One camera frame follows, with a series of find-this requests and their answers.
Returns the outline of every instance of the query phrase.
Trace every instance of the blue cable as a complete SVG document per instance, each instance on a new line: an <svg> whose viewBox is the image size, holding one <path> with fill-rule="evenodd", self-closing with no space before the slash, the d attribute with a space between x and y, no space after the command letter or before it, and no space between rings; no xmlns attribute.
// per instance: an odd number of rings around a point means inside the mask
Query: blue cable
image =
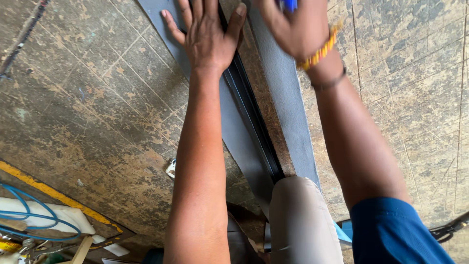
<svg viewBox="0 0 469 264"><path fill-rule="evenodd" d="M28 227L28 229L47 229L47 228L51 228L51 227L54 227L56 226L58 223L62 223L62 224L65 224L65 225L68 225L70 226L71 228L75 229L76 232L77 232L77 235L73 236L73 237L67 237L67 238L45 238L45 237L40 237L40 236L34 236L34 235L29 235L29 234L24 234L22 232L17 232L17 231L13 231L13 230L9 230L9 229L5 229L5 228L2 228L0 226L0 231L5 231L5 232L9 232L9 233L12 233L12 234L15 234L15 235L19 235L19 236L26 236L26 237L30 237L30 238L35 238L35 239L43 239L43 240L50 240L50 241L65 241L65 240L70 240L70 239L74 239L74 238L77 238L81 235L81 231L80 229L78 229L76 226L72 225L71 223L69 222L66 222L64 220L61 220L57 217L57 215L54 213L54 211L52 211L46 204L44 204L43 202L39 201L38 199L36 199L35 197L23 192L22 190L20 189L17 189L13 186L10 186L10 185L6 185L6 184L3 184L0 182L0 186L4 187L5 189L7 189L9 192L11 192L16 198L18 198L18 200L23 204L23 206L25 207L26 209L26 212L23 213L23 212L13 212L13 211L2 211L0 210L0 218L3 218L3 219L12 219L12 220L25 220L27 219L28 217L39 217L39 218L44 218L44 219L49 219L49 220L53 220L55 221L54 224L52 225L48 225L48 226L31 226L31 227ZM31 213L31 210L28 206L28 204L26 203L26 201L20 197L20 195L18 194L22 194L26 197L29 197L31 198L32 200L34 200L35 202L39 203L42 207L44 207L44 209L46 209L49 213L51 213L51 217L49 216L43 216L43 215L38 215L38 214L33 214ZM6 216L6 215L2 215L2 214L7 214L7 215L20 215L20 216L24 216L24 217L21 217L21 218L18 218L18 217L10 217L10 216Z"/></svg>

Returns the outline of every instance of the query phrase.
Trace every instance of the hand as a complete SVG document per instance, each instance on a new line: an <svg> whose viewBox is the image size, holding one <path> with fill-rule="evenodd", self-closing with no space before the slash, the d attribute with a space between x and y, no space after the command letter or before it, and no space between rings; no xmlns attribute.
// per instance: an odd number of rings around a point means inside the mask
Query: hand
<svg viewBox="0 0 469 264"><path fill-rule="evenodd" d="M161 11L173 37L184 46L189 56L192 71L214 72L221 77L228 68L236 47L244 20L246 5L240 3L230 17L224 33L218 15L218 0L193 0L193 11L189 0L178 0L187 34L182 33L167 10Z"/></svg>
<svg viewBox="0 0 469 264"><path fill-rule="evenodd" d="M298 9L285 16L275 0L258 0L261 15L279 46L303 62L329 38L326 0L298 0Z"/></svg>

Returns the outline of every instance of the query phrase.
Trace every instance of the fingernail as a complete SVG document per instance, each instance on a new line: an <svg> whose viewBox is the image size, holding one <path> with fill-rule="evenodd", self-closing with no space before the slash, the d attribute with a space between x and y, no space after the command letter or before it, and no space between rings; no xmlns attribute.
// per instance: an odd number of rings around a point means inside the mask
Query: fingernail
<svg viewBox="0 0 469 264"><path fill-rule="evenodd" d="M243 16L246 13L246 4L243 2L239 3L238 7L236 8L236 13L240 16Z"/></svg>

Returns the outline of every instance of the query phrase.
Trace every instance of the beige trousers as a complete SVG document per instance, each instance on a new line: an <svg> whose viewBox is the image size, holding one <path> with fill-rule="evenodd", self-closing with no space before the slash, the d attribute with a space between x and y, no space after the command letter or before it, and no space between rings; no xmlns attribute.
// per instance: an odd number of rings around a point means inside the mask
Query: beige trousers
<svg viewBox="0 0 469 264"><path fill-rule="evenodd" d="M270 203L272 264L343 264L334 222L316 184L308 178L278 181ZM231 264L260 264L248 238L228 218Z"/></svg>

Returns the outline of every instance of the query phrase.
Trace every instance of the worn table surface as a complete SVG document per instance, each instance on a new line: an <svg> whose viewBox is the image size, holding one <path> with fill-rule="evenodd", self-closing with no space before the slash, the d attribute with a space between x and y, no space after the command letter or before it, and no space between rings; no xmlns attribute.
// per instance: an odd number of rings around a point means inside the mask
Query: worn table surface
<svg viewBox="0 0 469 264"><path fill-rule="evenodd" d="M222 3L225 13L236 5ZM0 6L0 57L34 5ZM329 2L330 21L344 19L338 47L350 79L428 227L469 210L466 14L462 0ZM244 30L240 54L282 167L294 173L283 138L275 137L278 120L249 26ZM8 75L12 81L0 79L0 157L139 234L124 246L139 253L161 247L173 186L164 170L175 157L189 91L136 2L53 0ZM344 220L315 94L298 75L324 197L333 219ZM225 161L227 200L259 214L226 148ZM262 221L244 228L262 241ZM443 244L457 263L469 262L467 232ZM353 261L349 248L344 259Z"/></svg>

